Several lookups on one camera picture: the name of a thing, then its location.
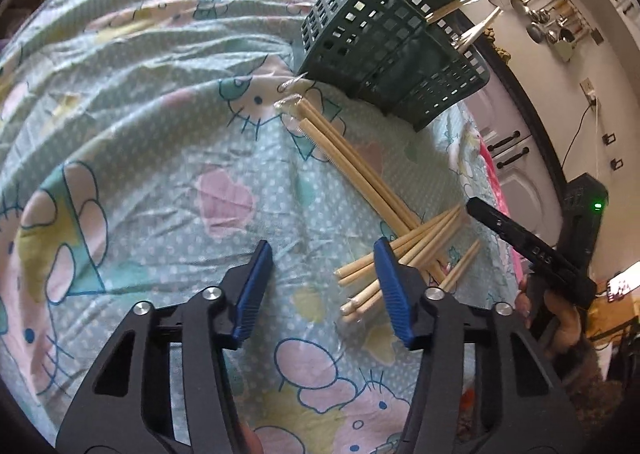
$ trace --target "metal bolt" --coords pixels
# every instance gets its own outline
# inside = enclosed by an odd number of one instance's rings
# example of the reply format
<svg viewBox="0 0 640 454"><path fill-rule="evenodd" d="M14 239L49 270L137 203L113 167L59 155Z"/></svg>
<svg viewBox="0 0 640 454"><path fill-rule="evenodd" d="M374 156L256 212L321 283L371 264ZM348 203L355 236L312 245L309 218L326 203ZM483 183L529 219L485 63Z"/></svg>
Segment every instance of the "metal bolt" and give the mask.
<svg viewBox="0 0 640 454"><path fill-rule="evenodd" d="M444 299L444 291L440 288L427 288L424 296L429 300L441 300Z"/></svg>
<svg viewBox="0 0 640 454"><path fill-rule="evenodd" d="M149 313L151 309L151 304L149 304L146 300L142 302L138 302L135 306L133 306L133 313L136 315L146 315Z"/></svg>
<svg viewBox="0 0 640 454"><path fill-rule="evenodd" d="M204 289L202 296L207 300L215 300L222 297L222 290L218 287L210 286Z"/></svg>
<svg viewBox="0 0 640 454"><path fill-rule="evenodd" d="M498 304L495 305L495 310L498 315L502 315L503 317L508 317L513 313L513 308L506 302L498 302Z"/></svg>

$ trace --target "hello kitty tablecloth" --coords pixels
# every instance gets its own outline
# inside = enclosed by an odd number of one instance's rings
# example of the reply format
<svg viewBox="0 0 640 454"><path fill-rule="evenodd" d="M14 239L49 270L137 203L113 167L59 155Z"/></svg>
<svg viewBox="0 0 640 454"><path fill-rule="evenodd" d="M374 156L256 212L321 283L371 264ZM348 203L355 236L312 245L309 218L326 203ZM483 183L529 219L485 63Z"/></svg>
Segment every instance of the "hello kitty tablecloth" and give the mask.
<svg viewBox="0 0 640 454"><path fill-rule="evenodd" d="M419 355L384 312L336 326L333 275L393 235L273 105L314 1L48 0L1 53L0 374L51 442L133 304L182 303L267 239L254 335L226 358L242 417L267 454L396 445ZM496 204L463 104L415 134L336 88L296 87L421 218ZM477 237L456 296L513 301L510 250L479 225L450 263ZM187 442L179 390L172 405Z"/></svg>

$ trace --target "white wall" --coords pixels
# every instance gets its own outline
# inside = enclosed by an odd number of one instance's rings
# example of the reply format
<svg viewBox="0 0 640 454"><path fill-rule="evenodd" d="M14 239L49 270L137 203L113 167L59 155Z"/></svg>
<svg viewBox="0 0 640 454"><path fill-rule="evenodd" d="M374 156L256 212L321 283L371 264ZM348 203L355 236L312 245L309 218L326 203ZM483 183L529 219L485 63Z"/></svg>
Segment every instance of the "white wall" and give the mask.
<svg viewBox="0 0 640 454"><path fill-rule="evenodd" d="M540 6L549 0L533 2ZM607 39L615 26L600 25L580 0L573 0L592 27L600 29ZM473 21L480 21L491 10L487 1L465 9ZM575 134L578 122L587 107L579 82L589 77L600 98L600 115L596 136L595 116L588 113L582 131L566 161L564 173L568 180L588 172L598 176L609 189L610 204L592 263L593 276L609 277L640 259L640 107L616 53L607 40L596 46L591 39L580 44L569 64L556 59L550 49L536 45L525 31L526 24L513 11L504 12L495 22L496 44L511 53L510 68L535 105L553 143L559 159ZM640 72L630 69L632 76ZM604 147L600 136L615 132L618 142ZM599 166L596 172L596 156ZM609 168L612 158L624 160L617 172Z"/></svg>

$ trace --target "cabinet handle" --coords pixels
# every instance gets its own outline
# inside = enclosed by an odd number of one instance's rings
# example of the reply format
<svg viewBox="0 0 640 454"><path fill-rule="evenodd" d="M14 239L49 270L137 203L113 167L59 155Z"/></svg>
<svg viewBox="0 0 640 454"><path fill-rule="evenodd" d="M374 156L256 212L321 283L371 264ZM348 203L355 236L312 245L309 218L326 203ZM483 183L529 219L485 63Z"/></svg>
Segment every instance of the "cabinet handle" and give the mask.
<svg viewBox="0 0 640 454"><path fill-rule="evenodd" d="M498 170L502 169L507 165L511 165L514 161L519 160L521 157L526 156L527 154L529 154L529 147L524 147L521 153L516 154L515 156L511 156L508 160L498 161L498 163L496 164L496 167L498 167Z"/></svg>
<svg viewBox="0 0 640 454"><path fill-rule="evenodd" d="M519 138L519 137L520 137L520 131L519 130L514 130L512 135L510 135L509 137L507 137L505 139L501 139L495 145L489 145L487 147L487 150L489 152L492 152L492 151L496 150L498 147L502 147L502 145L507 145L508 142L513 141L513 140L515 140L516 138Z"/></svg>

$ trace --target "utensil holder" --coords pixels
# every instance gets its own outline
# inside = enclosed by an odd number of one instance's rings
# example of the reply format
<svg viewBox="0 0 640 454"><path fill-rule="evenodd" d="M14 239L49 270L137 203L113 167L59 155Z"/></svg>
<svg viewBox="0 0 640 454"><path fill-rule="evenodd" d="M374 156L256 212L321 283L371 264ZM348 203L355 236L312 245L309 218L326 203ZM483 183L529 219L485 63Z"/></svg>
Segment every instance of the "utensil holder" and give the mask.
<svg viewBox="0 0 640 454"><path fill-rule="evenodd" d="M427 26L424 16L451 1L317 0L294 45L296 72L423 129L490 77L474 47L452 47L453 14Z"/></svg>

